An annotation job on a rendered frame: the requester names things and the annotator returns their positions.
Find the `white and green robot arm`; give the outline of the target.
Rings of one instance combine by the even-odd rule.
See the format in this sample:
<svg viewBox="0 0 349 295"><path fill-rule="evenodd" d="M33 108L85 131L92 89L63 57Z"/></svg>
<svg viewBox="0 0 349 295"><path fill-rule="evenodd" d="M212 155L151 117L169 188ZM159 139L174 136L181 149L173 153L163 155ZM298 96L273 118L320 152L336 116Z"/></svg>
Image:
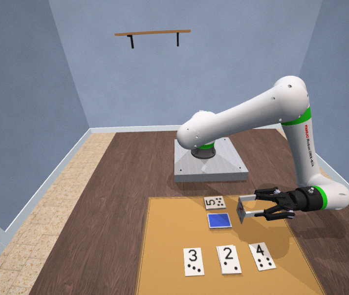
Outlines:
<svg viewBox="0 0 349 295"><path fill-rule="evenodd" d="M285 76L268 91L221 113L197 112L178 129L176 138L180 146L191 150L195 158L210 159L216 154L215 140L279 123L294 161L298 186L295 190L305 197L306 205L301 211L347 207L349 190L320 172L314 148L309 96L304 81L296 76Z"/></svg>

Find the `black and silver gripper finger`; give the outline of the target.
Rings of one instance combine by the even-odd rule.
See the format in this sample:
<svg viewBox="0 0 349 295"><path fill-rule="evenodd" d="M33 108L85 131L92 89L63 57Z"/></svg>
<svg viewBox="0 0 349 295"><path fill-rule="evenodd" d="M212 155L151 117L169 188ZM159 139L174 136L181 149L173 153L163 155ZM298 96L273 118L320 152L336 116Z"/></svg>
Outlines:
<svg viewBox="0 0 349 295"><path fill-rule="evenodd" d="M288 200L282 203L279 203L278 205L268 208L266 210L246 211L244 217L246 218L246 217L264 216L267 221L285 219L285 218L293 219L293 217L295 216L295 213L292 210L289 210L288 212L275 213L277 211L283 210L281 209L282 206L287 204L289 204Z"/></svg>
<svg viewBox="0 0 349 295"><path fill-rule="evenodd" d="M274 187L271 189L255 190L254 194L239 196L239 198L241 198L242 201L265 200L275 202L276 198L286 197L283 194L279 195L279 193L280 191L278 190L278 187Z"/></svg>

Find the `blue playing card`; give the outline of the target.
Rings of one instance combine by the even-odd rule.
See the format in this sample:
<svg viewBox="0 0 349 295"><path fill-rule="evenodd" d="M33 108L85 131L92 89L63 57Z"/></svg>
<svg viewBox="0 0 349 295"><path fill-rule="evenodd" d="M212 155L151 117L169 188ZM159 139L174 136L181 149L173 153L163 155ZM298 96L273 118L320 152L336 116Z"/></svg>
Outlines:
<svg viewBox="0 0 349 295"><path fill-rule="evenodd" d="M240 222L242 224L246 210L244 208L244 205L242 203L241 198L239 198L239 202L238 202L238 206L237 206L237 210L236 211L237 211L237 214L239 216Z"/></svg>
<svg viewBox="0 0 349 295"><path fill-rule="evenodd" d="M208 213L209 228L231 228L228 213Z"/></svg>

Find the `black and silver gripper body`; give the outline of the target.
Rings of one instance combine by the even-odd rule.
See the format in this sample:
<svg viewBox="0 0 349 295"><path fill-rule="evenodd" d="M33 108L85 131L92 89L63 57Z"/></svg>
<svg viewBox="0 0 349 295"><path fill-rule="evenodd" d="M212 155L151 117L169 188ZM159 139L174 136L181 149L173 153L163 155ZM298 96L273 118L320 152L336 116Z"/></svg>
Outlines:
<svg viewBox="0 0 349 295"><path fill-rule="evenodd" d="M288 192L280 192L279 195L285 195L285 198L276 198L275 202L277 203L277 205L279 203L282 203L286 200L289 201L289 204L282 206L281 209L285 210L285 211L299 211L299 210L303 210L305 208L306 205L306 201L305 201L305 197L304 195L298 191L298 190L293 190L293 191L288 191Z"/></svg>

